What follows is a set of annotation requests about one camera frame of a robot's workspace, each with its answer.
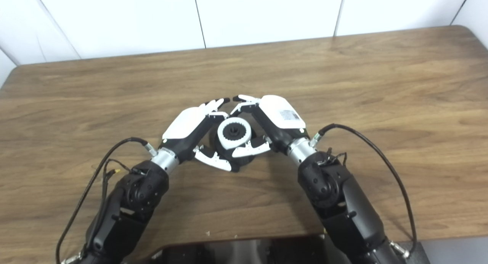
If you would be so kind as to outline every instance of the white wall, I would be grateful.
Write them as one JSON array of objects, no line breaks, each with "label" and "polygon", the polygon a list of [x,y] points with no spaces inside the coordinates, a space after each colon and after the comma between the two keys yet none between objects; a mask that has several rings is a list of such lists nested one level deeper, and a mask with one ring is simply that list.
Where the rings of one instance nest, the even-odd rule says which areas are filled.
[{"label": "white wall", "polygon": [[345,0],[337,35],[447,26],[463,1]]},{"label": "white wall", "polygon": [[204,47],[195,0],[42,0],[82,59]]},{"label": "white wall", "polygon": [[469,28],[488,48],[488,0],[466,0],[453,24]]},{"label": "white wall", "polygon": [[197,0],[207,47],[330,37],[340,0]]},{"label": "white wall", "polygon": [[17,64],[80,58],[39,0],[0,0],[0,47]]}]

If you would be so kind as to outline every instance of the label sticker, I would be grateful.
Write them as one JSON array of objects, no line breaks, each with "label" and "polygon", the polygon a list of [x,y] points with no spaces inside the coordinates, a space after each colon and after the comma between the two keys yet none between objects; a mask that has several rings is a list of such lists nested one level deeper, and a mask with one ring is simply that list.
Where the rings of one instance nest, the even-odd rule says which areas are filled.
[{"label": "label sticker", "polygon": [[283,118],[283,120],[300,120],[300,117],[291,110],[281,110],[279,111],[279,114]]}]

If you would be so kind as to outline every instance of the robotic hand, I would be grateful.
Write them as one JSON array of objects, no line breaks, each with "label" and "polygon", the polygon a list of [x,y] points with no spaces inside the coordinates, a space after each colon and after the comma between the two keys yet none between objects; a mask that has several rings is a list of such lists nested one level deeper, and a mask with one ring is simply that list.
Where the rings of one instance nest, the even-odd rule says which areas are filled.
[{"label": "robotic hand", "polygon": [[216,99],[182,111],[164,132],[157,151],[140,139],[152,159],[135,165],[115,184],[87,230],[87,243],[80,254],[62,263],[120,264],[136,247],[154,209],[168,191],[171,172],[177,165],[202,154],[197,144],[215,123],[228,117],[218,109],[229,101]]},{"label": "robotic hand", "polygon": [[310,140],[305,122],[286,99],[266,95],[261,99],[239,95],[230,113],[251,113],[266,135],[237,147],[234,157],[256,155],[272,149],[289,156],[298,168],[298,183],[312,203],[334,245],[352,264],[399,264],[393,251],[409,252],[389,241],[383,223],[354,176],[337,157],[318,151],[315,145],[324,135]]}]

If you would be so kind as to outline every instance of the wood grain surface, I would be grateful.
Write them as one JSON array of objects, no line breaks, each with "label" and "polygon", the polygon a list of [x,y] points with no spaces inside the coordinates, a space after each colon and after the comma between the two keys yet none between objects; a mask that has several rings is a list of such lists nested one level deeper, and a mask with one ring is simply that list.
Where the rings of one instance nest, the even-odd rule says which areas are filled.
[{"label": "wood grain surface", "polygon": [[[421,240],[488,235],[488,52],[449,26],[18,67],[0,90],[0,262],[53,263],[113,144],[138,136],[157,145],[181,110],[236,94],[285,97],[311,134],[335,122],[369,137],[403,179]],[[408,240],[404,201],[380,158],[341,130],[319,144],[329,146],[348,152],[387,235]],[[131,166],[148,154],[127,145],[115,157]],[[175,243],[321,233],[296,179],[275,153],[237,174],[184,163],[133,257]],[[84,243],[100,191],[98,180],[62,258]]]}]

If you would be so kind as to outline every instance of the cable connector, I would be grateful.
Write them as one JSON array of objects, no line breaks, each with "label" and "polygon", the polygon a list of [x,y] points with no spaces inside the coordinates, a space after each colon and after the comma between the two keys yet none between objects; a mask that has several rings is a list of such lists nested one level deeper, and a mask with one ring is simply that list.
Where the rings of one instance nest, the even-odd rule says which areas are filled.
[{"label": "cable connector", "polygon": [[148,150],[148,152],[151,154],[152,157],[157,156],[157,151],[154,149],[154,147],[148,142],[148,144],[144,145],[144,148]]},{"label": "cable connector", "polygon": [[320,139],[322,139],[322,135],[320,135],[319,133],[315,134],[313,137],[312,137],[312,140],[310,140],[310,142],[308,143],[310,147],[312,148],[315,148],[315,146],[317,145],[317,143],[320,141]]},{"label": "cable connector", "polygon": [[67,258],[65,260],[63,260],[63,262],[61,262],[61,264],[70,264],[72,262],[75,262],[75,261],[78,261],[78,260],[81,260],[82,259],[82,253],[78,253],[77,255],[75,256],[72,256],[70,258]]},{"label": "cable connector", "polygon": [[399,254],[401,254],[401,257],[404,259],[407,259],[410,257],[410,252],[408,250],[405,250],[403,247],[398,245],[397,243],[394,243],[393,241],[390,240],[390,246],[397,251]]}]

